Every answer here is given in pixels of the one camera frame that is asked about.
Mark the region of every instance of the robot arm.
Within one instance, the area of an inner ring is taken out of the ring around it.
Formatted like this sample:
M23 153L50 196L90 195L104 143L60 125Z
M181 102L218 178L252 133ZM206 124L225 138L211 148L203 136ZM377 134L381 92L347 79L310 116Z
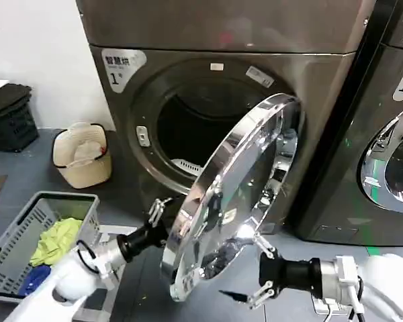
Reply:
M45 321L46 317L52 322L71 322L99 285L104 284L108 289L117 286L119 267L149 246L163 246L167 232L159 219L169 201L157 200L151 207L150 219L130 235L119 235L93 250L78 241L85 250L76 247L53 266L50 276L5 322L37 322ZM403 258L400 256L371 256L359 268L352 256L297 262L284 259L258 233L253 235L253 241L263 251L259 268L261 288L251 296L222 291L248 304L250 309L275 299L284 288L292 288L307 291L330 304L351 306L360 322L364 321L363 306L386 321L403 321Z
M223 294L246 303L250 309L275 299L284 288L304 290L331 305L352 307L349 320L357 316L363 322L364 307L386 321L403 321L403 258L393 254L370 256L358 267L352 256L337 256L326 261L285 260L259 234L254 242L262 249L259 284L251 296L228 291Z

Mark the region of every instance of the round glass door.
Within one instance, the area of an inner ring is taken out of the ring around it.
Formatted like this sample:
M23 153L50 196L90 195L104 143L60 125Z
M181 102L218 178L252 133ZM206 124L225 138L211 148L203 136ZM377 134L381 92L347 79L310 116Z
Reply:
M361 184L374 203L403 213L403 112L370 144L361 164Z
M219 275L252 237L294 161L304 113L276 94L251 109L222 140L186 196L169 232L162 271L176 301Z

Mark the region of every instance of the laundry basket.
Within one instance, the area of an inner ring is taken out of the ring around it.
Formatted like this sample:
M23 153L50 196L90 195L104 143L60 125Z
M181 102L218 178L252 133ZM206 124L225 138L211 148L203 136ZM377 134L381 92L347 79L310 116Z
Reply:
M101 145L101 155L93 160L75 161L78 146L90 141ZM52 163L76 189L93 186L109 179L112 162L104 128L99 124L76 123L60 132L52 145Z
M0 88L0 151L21 152L39 136L29 106L31 90L17 84Z
M70 217L81 220L75 242L82 239L90 246L96 244L100 234L98 204L96 195L48 191L35 194L0 237L0 301L19 302L24 298L18 291L32 269L30 258L40 234L56 221Z

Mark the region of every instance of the black plastic basket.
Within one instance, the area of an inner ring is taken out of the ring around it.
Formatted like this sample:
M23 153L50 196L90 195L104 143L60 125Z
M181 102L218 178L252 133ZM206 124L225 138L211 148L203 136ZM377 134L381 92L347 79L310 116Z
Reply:
M0 110L0 151L21 152L38 136L26 95Z

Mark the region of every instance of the floor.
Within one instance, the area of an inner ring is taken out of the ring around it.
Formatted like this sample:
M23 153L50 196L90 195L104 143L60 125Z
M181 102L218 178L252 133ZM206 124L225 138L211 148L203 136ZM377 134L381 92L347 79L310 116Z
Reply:
M40 137L20 154L0 152L0 175L8 178L0 192L0 236L37 191L75 191L60 176L50 162L51 143L56 131L42 130ZM104 184L79 192L95 193L100 198L100 222L108 225L139 226L146 215L142 212L135 174L126 166L116 137L108 133L114 172ZM336 255L352 255L361 262L369 253L392 252L403 256L403 248L338 246L304 242L286 233L268 237L269 241L290 260L312 257L329 260ZM111 321L322 321L316 315L309 294L285 290L264 307L250 311L234 303L219 290L252 293L257 287L258 251L248 248L221 276L205 282L184 303L174 303L161 280L159 261L161 250L151 248L126 266L116 298ZM15 305L0 303L0 321ZM346 321L335 317L332 321ZM381 321L366 313L366 321Z

